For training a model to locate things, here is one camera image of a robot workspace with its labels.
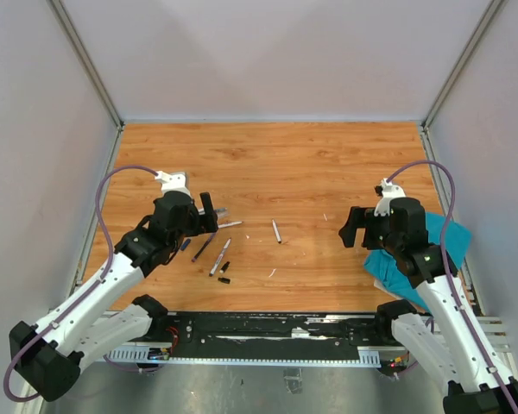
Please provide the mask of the white marker yellow end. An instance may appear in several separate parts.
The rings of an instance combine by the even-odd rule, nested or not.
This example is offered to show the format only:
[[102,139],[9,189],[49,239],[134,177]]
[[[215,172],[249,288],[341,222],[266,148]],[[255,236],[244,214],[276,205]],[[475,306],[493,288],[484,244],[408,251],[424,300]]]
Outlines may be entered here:
[[229,222],[229,223],[221,223],[221,224],[218,225],[218,229],[226,229],[226,228],[234,227],[234,226],[241,225],[241,224],[243,224],[243,221],[234,221],[234,222]]

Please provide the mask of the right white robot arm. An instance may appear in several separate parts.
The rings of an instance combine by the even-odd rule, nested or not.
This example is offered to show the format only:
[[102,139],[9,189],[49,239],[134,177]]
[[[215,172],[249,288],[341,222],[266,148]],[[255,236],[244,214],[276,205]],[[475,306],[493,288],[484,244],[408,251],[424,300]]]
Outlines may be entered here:
[[518,379],[489,342],[465,297],[447,252],[428,239],[426,212],[414,198],[395,198],[387,209],[351,207],[338,234],[355,244],[363,229],[363,248],[384,250],[396,261],[426,303],[442,335],[437,340],[405,299],[376,310],[374,334],[385,345],[403,345],[437,383],[446,413],[518,413]]

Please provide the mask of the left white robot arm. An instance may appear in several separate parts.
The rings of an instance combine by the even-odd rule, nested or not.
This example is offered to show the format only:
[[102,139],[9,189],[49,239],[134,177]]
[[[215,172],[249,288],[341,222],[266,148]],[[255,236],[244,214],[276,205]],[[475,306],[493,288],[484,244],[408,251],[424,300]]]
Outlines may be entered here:
[[71,297],[35,323],[17,323],[9,332],[11,362],[3,390],[9,399],[28,402],[9,388],[18,373],[47,402],[63,397],[95,360],[130,339],[155,342],[167,333],[165,308],[142,296],[106,321],[104,312],[157,267],[168,265],[182,242],[218,230],[218,214],[207,192],[196,207],[188,191],[165,191],[145,216],[118,243],[109,246],[105,263]]

